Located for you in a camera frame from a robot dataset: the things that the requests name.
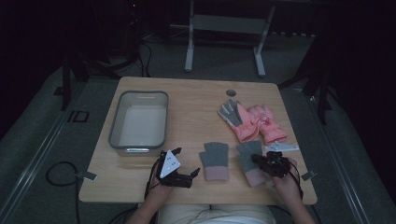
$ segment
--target person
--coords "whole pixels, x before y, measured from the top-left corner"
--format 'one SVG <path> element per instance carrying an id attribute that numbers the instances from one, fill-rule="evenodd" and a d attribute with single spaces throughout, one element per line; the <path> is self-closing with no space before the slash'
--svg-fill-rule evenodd
<path id="1" fill-rule="evenodd" d="M 272 177 L 276 193 L 289 208 L 290 214 L 296 224 L 315 223 L 301 200 L 300 191 L 290 174 L 283 178 Z M 173 187 L 159 184 L 154 177 L 152 187 L 146 200 L 126 221 L 127 224 L 149 224 L 151 218 L 158 213 L 158 223 L 183 223 L 183 224 L 220 224 L 220 223 L 276 223 L 270 210 L 265 205 L 241 205 L 241 204 L 167 204 L 166 199 Z"/>

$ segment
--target person's right hand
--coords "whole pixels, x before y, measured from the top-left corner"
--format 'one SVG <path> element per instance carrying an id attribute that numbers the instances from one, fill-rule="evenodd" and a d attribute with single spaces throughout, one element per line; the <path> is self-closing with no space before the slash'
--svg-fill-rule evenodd
<path id="1" fill-rule="evenodd" d="M 288 158 L 288 160 L 294 166 L 297 165 L 297 161 L 291 158 Z M 297 176 L 294 166 L 291 166 L 290 173 L 294 174 L 294 176 L 298 179 L 299 176 Z M 293 180 L 290 173 L 287 173 L 282 178 L 272 176 L 272 181 L 274 183 L 276 192 L 287 206 L 293 206 L 295 203 L 302 202 L 299 187 L 296 185 L 296 182 Z"/>

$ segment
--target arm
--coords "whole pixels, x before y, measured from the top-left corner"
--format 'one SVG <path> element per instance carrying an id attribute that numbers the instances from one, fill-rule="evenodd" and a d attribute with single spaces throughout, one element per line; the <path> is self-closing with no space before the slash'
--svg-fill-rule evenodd
<path id="1" fill-rule="evenodd" d="M 146 200 L 137 208 L 126 224 L 148 224 L 154 214 L 165 204 L 173 189 L 173 187 L 161 185 L 156 176 L 151 181 L 151 187 Z"/>
<path id="2" fill-rule="evenodd" d="M 297 164 L 296 161 L 292 159 L 289 160 L 294 165 Z M 291 166 L 290 172 L 292 174 L 296 173 L 296 170 L 293 166 Z M 300 198 L 300 191 L 290 174 L 285 175 L 283 178 L 278 178 L 274 176 L 272 177 L 272 180 L 274 182 L 274 187 L 277 194 L 283 200 L 285 205 L 289 208 L 294 222 L 296 224 L 315 223 L 314 219 L 306 210 L 303 201 Z"/>

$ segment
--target gray carpet floor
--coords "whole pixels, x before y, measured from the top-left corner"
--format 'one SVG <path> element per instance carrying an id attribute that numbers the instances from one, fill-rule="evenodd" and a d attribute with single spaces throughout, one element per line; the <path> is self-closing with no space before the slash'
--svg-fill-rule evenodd
<path id="1" fill-rule="evenodd" d="M 165 43 L 153 37 L 145 38 L 151 55 L 145 46 L 140 50 L 144 63 L 149 61 L 150 55 L 149 73 L 152 77 L 275 84 L 294 76 L 313 40 L 313 37 L 304 36 L 268 36 L 262 53 L 267 75 L 258 77 L 251 47 L 208 44 L 198 39 L 193 70 L 185 73 L 185 38 L 175 37 L 175 41 Z M 117 72 L 121 76 L 139 77 L 141 64 L 136 63 Z M 385 192 L 345 111 L 329 97 L 332 110 L 326 111 L 328 124 L 322 125 L 316 116 L 316 102 L 301 93 L 305 82 L 302 80 L 290 85 L 281 91 L 281 95 L 306 165 L 318 174 L 312 179 L 318 202 L 314 207 L 308 207 L 309 211 L 314 217 L 317 217 L 317 211 L 321 223 L 395 223 L 395 205 Z M 62 98 L 53 95 L 56 87 L 62 85 L 61 69 L 51 75 L 0 142 L 1 215 L 7 217 L 2 223 L 77 222 L 75 187 L 54 187 L 46 181 L 45 174 L 57 161 L 73 162 L 82 171 L 88 168 L 118 82 L 92 72 L 87 83 L 73 81 L 72 84 L 74 100 L 67 110 L 61 111 Z M 88 121 L 67 122 L 72 110 L 89 111 Z M 37 152 L 43 151 L 43 147 L 46 153 L 28 182 L 28 188 L 20 198 L 10 198 L 19 179 L 25 175 L 29 162 Z M 73 170 L 61 166 L 54 171 L 53 178 L 61 182 L 73 181 Z M 351 194 L 358 200 L 351 201 Z M 15 202 L 10 206 L 11 210 L 6 205 L 12 202 L 7 199 Z M 107 223 L 117 213 L 133 206 L 78 204 L 81 223 Z M 271 210 L 278 223 L 291 223 L 285 213 L 274 207 Z"/>

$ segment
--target pants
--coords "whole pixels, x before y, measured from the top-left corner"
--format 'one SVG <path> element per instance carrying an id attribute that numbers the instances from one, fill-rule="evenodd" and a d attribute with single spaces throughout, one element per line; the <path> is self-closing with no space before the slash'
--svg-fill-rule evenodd
<path id="1" fill-rule="evenodd" d="M 276 223 L 269 208 L 257 204 L 167 204 L 160 209 L 157 223 L 188 224 L 200 218 L 228 216 L 254 217 L 265 223 Z"/>

